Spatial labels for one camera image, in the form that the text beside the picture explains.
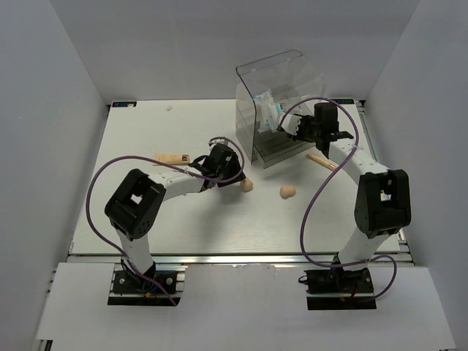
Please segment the beige makeup sponge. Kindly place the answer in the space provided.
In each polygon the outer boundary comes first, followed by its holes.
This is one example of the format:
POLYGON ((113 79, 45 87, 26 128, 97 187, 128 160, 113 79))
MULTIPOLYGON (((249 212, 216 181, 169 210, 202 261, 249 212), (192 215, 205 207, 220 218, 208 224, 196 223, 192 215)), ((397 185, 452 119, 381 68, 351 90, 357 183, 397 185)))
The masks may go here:
POLYGON ((250 179, 248 179, 248 178, 245 178, 244 180, 242 180, 242 181, 240 182, 240 188, 241 188, 241 191, 242 191, 242 192, 250 192, 250 191, 252 191, 252 190, 253 190, 253 186, 254 186, 253 182, 252 182, 250 179))
POLYGON ((279 194, 283 199, 294 197, 296 194, 296 188, 293 185, 283 185, 280 187, 279 194))

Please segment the beige makeup tube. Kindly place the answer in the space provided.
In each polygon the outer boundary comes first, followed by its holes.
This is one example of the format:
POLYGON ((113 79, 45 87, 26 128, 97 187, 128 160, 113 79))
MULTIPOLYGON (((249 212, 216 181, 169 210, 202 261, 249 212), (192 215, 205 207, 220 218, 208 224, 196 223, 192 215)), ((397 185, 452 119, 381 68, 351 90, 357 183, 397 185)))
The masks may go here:
POLYGON ((154 159, 168 165, 188 165, 191 162, 188 154, 156 154, 154 159))

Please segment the white blue sachet packet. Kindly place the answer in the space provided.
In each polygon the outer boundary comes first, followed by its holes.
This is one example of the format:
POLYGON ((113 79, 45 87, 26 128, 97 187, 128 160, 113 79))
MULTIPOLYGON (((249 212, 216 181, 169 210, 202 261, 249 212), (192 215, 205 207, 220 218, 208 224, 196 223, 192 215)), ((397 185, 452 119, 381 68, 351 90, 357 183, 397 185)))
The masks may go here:
POLYGON ((260 109, 260 127, 258 128, 258 132, 276 132, 279 110, 276 108, 271 92, 265 91, 255 95, 254 103, 260 109))

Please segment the clear acrylic organizer box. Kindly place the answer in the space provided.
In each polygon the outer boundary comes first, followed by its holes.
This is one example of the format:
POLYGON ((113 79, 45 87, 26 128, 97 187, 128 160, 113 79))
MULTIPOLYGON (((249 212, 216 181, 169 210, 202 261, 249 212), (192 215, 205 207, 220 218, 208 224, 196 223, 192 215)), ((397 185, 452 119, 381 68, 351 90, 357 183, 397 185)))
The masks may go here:
POLYGON ((292 49, 239 64, 235 98, 235 136, 248 160, 271 167, 313 145, 293 140, 293 124, 313 113, 313 102, 294 104, 309 97, 322 97, 325 81, 301 51, 292 49))

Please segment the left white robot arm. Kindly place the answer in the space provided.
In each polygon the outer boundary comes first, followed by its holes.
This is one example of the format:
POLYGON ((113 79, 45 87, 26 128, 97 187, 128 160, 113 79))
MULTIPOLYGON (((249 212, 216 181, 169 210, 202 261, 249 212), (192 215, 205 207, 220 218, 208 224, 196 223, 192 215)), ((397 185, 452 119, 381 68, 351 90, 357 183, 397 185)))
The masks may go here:
POLYGON ((185 168, 149 175, 130 170, 105 206, 124 252, 124 267, 131 271, 129 283, 140 292, 154 285, 155 263, 148 234, 164 202, 209 189, 240 183, 245 158, 239 147, 212 143, 209 154, 199 156, 185 168))

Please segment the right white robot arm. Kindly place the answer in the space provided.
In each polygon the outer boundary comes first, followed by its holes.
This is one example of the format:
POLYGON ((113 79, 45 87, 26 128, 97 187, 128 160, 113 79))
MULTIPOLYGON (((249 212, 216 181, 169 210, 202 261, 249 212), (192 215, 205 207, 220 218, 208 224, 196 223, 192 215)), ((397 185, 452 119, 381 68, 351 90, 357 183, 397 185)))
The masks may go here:
POLYGON ((337 253, 335 268, 330 273, 331 285, 348 291, 357 282, 355 271, 374 261, 381 244, 410 224, 411 204, 409 176, 404 170, 391 170, 374 160, 360 147, 360 133, 355 121, 353 131, 341 131, 338 113, 345 108, 332 99, 313 98, 311 115, 296 113, 298 103, 282 116, 278 128, 292 139, 312 142, 323 156, 336 163, 306 207, 310 214, 325 187, 339 172, 345 172, 356 184, 355 229, 345 246, 337 253))

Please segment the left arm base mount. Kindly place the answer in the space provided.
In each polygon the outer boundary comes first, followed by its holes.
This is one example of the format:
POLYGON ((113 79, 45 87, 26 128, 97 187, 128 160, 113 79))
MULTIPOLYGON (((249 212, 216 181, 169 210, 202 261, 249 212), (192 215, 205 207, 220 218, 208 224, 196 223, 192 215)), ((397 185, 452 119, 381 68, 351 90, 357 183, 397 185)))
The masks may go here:
POLYGON ((173 301, 154 283, 133 276, 117 265, 111 278, 108 306, 177 306, 184 290, 184 267, 157 265, 153 280, 166 290, 173 301))

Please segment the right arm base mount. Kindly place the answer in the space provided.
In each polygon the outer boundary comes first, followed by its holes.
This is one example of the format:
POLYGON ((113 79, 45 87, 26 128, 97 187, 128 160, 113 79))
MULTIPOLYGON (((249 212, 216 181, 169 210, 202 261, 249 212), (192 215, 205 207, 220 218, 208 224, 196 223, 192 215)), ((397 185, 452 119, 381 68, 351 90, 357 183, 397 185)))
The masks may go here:
POLYGON ((374 285, 368 268, 345 271, 342 268, 304 271, 298 279, 306 286, 309 311, 374 310, 374 285))

